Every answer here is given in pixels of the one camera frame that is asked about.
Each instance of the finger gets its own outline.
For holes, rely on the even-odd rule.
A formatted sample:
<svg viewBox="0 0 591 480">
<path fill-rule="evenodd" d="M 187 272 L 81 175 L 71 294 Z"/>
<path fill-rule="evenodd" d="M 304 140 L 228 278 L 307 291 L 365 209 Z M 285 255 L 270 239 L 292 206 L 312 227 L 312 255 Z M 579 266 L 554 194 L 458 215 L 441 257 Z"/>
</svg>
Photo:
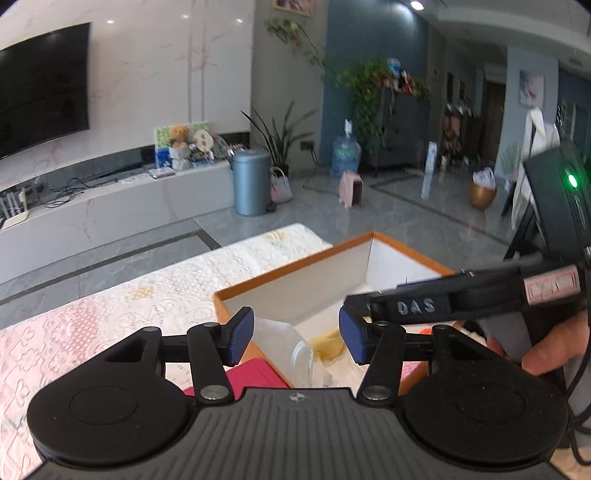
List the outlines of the finger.
<svg viewBox="0 0 591 480">
<path fill-rule="evenodd" d="M 499 342 L 496 341 L 496 338 L 490 336 L 486 339 L 486 346 L 500 356 L 505 356 L 505 350 L 501 346 Z"/>
<path fill-rule="evenodd" d="M 572 357 L 583 355 L 589 340 L 587 312 L 555 326 L 535 347 L 525 354 L 521 367 L 532 375 L 543 375 L 562 367 Z"/>
</svg>

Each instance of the orange box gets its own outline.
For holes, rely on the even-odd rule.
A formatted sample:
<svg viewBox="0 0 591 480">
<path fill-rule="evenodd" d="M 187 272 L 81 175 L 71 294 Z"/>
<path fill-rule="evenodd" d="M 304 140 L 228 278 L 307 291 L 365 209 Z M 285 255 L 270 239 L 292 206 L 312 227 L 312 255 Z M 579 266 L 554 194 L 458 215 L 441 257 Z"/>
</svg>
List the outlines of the orange box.
<svg viewBox="0 0 591 480">
<path fill-rule="evenodd" d="M 332 248 L 272 270 L 214 294 L 217 319 L 226 323 L 241 307 L 252 307 L 255 317 L 290 323 L 307 341 L 338 326 L 338 312 L 345 296 L 386 290 L 399 284 L 453 274 L 453 271 L 406 245 L 377 232 L 369 232 Z M 418 333 L 428 325 L 408 326 Z M 348 352 L 351 376 L 335 378 L 353 392 L 363 377 Z M 243 361 L 264 358 L 253 342 Z M 269 362 L 291 385 L 284 372 Z M 426 364 L 414 365 L 401 383 L 404 394 L 427 373 Z"/>
</svg>

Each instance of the pink bedspread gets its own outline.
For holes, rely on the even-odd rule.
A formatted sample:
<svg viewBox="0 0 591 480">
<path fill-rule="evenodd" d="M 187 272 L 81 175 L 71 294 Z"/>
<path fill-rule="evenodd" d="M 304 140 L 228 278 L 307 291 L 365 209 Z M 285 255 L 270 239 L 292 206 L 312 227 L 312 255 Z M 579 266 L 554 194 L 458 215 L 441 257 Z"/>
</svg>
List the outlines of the pink bedspread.
<svg viewBox="0 0 591 480">
<path fill-rule="evenodd" d="M 145 326 L 180 335 L 215 319 L 215 291 L 330 247 L 303 225 L 250 238 L 150 273 L 0 331 L 0 478 L 20 480 L 41 461 L 27 407 L 43 386 Z M 190 385 L 188 365 L 166 377 Z"/>
</svg>

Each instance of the pink handbag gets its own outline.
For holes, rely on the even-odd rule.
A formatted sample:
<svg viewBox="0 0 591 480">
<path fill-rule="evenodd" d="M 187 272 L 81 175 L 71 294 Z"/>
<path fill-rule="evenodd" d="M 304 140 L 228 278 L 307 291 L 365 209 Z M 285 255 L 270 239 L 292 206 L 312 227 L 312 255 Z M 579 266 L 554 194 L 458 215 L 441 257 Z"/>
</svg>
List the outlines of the pink handbag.
<svg viewBox="0 0 591 480">
<path fill-rule="evenodd" d="M 286 203 L 293 198 L 290 182 L 279 167 L 271 167 L 271 200 L 275 203 Z"/>
</svg>

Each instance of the wall-mounted tv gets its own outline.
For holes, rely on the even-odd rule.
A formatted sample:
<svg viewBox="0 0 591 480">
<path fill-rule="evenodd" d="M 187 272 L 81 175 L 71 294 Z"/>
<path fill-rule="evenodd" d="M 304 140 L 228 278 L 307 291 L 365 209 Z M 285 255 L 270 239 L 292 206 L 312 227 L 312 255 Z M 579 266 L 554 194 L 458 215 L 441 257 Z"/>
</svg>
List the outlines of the wall-mounted tv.
<svg viewBox="0 0 591 480">
<path fill-rule="evenodd" d="M 89 129 L 90 24 L 0 50 L 0 158 Z"/>
</svg>

